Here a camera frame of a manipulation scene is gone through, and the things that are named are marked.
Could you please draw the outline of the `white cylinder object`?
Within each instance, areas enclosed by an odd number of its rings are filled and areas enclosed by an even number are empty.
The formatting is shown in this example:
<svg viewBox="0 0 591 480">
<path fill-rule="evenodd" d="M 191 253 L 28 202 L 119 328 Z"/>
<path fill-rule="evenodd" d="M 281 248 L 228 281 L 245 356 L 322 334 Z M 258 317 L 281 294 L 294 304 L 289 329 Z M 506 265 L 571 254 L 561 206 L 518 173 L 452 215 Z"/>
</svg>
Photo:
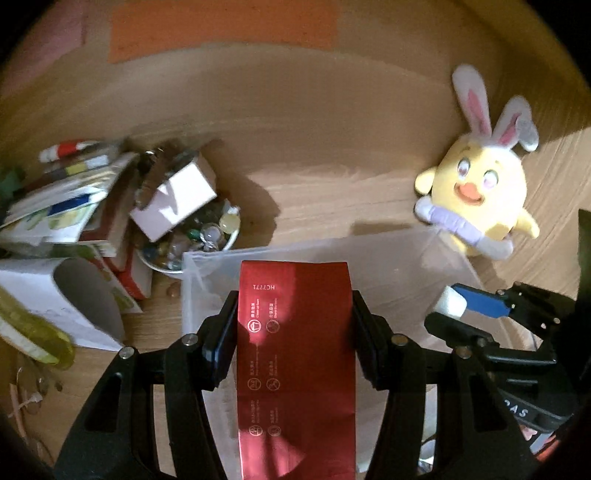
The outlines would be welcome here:
<svg viewBox="0 0 591 480">
<path fill-rule="evenodd" d="M 467 310 L 467 300 L 451 286 L 446 286 L 434 305 L 434 311 L 459 320 Z"/>
</svg>

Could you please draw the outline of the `red foil packet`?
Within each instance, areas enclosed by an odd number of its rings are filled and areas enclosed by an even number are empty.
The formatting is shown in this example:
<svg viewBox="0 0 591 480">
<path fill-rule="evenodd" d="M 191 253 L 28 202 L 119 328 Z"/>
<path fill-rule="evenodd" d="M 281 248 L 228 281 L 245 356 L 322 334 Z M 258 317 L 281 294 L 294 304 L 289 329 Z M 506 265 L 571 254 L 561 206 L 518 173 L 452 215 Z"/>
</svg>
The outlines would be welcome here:
<svg viewBox="0 0 591 480">
<path fill-rule="evenodd" d="M 352 310 L 345 262 L 242 262 L 236 350 L 242 478 L 355 478 Z"/>
</svg>

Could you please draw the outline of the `clear plastic storage bin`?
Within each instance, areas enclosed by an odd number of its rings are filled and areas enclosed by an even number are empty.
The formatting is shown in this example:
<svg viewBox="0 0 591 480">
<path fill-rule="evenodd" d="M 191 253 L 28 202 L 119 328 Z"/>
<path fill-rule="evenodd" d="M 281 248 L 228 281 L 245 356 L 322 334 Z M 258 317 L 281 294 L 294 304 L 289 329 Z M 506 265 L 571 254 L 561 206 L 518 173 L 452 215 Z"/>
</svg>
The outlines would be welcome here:
<svg viewBox="0 0 591 480">
<path fill-rule="evenodd" d="M 353 290 L 394 331 L 442 351 L 424 320 L 456 283 L 481 284 L 467 257 L 428 228 L 187 256 L 184 333 L 232 291 L 246 297 L 228 375 L 204 397 L 228 477 L 363 478 L 387 393 L 363 378 L 349 340 Z"/>
</svg>

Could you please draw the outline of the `yellow chick bunny plush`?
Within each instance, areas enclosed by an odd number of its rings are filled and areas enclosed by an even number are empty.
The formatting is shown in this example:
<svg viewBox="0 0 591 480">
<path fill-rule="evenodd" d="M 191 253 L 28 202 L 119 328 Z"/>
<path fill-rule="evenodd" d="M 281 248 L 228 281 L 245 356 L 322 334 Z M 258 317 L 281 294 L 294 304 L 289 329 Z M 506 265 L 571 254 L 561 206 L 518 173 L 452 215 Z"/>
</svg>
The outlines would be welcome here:
<svg viewBox="0 0 591 480">
<path fill-rule="evenodd" d="M 470 131 L 439 165 L 416 177 L 414 213 L 450 234 L 462 253 L 506 260 L 514 252 L 514 231 L 531 238 L 540 234 L 525 209 L 526 175 L 514 152 L 517 145 L 527 152 L 539 146 L 531 106 L 524 97 L 514 96 L 492 124 L 480 72 L 462 64 L 454 70 L 452 83 Z"/>
</svg>

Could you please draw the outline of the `green spray bottle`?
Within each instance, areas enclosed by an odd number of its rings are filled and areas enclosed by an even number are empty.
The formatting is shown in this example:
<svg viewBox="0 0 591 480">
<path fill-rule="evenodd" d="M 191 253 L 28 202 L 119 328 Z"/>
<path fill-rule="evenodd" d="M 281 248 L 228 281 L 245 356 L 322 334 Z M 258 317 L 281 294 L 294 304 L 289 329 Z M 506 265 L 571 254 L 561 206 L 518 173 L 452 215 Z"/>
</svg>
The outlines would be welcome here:
<svg viewBox="0 0 591 480">
<path fill-rule="evenodd" d="M 1 289 L 1 338 L 39 363 L 61 370 L 74 363 L 75 349 L 69 336 L 29 312 L 5 289 Z"/>
</svg>

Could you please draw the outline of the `white open cardboard box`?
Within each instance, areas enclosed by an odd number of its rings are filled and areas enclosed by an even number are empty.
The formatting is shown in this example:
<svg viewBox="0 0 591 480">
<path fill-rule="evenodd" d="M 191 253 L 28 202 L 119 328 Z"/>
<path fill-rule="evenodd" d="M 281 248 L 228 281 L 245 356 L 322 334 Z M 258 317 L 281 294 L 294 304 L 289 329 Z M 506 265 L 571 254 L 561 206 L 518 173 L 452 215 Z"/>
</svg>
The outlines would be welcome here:
<svg viewBox="0 0 591 480">
<path fill-rule="evenodd" d="M 118 351 L 125 338 L 108 283 L 80 258 L 4 259 L 1 286 L 79 347 Z"/>
</svg>

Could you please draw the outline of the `bowl of glass beads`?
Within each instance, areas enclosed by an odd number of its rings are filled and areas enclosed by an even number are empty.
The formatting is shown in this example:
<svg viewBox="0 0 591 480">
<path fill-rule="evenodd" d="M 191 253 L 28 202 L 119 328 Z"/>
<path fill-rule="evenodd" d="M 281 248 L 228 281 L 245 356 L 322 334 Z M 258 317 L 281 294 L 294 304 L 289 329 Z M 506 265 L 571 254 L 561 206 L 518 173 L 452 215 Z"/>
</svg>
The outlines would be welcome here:
<svg viewBox="0 0 591 480">
<path fill-rule="evenodd" d="M 155 242 L 145 243 L 139 259 L 150 269 L 180 279 L 183 255 L 209 254 L 230 250 L 242 226 L 242 210 L 228 198 L 204 205 Z"/>
</svg>

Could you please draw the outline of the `small pink-white cardboard box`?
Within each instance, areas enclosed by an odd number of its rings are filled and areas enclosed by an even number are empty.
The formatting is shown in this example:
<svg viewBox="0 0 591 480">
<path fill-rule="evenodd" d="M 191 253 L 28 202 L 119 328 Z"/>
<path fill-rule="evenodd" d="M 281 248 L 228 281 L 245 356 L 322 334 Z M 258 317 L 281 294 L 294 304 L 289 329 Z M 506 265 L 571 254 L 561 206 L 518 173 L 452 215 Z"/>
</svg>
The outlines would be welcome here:
<svg viewBox="0 0 591 480">
<path fill-rule="evenodd" d="M 156 188 L 148 205 L 135 207 L 129 216 L 155 242 L 216 196 L 214 170 L 201 152 L 191 151 L 188 162 Z"/>
</svg>

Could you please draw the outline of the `red white marker pen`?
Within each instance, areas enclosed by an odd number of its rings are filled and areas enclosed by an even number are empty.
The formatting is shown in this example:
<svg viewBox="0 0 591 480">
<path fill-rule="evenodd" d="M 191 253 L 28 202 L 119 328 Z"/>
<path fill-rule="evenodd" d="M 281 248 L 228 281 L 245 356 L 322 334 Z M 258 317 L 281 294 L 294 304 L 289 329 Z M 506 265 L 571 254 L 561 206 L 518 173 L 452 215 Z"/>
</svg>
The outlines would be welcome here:
<svg viewBox="0 0 591 480">
<path fill-rule="evenodd" d="M 65 141 L 41 150 L 38 158 L 42 164 L 52 163 L 78 154 L 96 144 L 98 144 L 96 140 Z"/>
</svg>

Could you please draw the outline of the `orange sticky note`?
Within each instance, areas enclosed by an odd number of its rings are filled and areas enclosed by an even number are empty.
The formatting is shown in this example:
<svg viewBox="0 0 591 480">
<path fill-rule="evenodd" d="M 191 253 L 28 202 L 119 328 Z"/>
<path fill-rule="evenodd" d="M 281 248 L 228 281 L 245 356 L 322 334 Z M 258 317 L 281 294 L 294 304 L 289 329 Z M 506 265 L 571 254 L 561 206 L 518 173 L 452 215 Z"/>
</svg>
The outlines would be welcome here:
<svg viewBox="0 0 591 480">
<path fill-rule="evenodd" d="M 329 50 L 340 15 L 337 1 L 126 1 L 111 16 L 108 61 L 208 43 Z"/>
</svg>

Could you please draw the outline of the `pink sticky note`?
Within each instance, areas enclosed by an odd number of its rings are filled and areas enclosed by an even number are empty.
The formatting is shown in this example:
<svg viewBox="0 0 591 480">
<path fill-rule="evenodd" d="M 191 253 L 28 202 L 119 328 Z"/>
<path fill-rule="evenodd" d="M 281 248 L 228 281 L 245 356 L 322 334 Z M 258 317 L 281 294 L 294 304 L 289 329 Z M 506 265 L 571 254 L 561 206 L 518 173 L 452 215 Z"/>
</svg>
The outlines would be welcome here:
<svg viewBox="0 0 591 480">
<path fill-rule="evenodd" d="M 43 70 L 80 48 L 86 35 L 83 1 L 59 1 L 32 27 L 17 47 L 11 65 L 23 70 Z"/>
</svg>

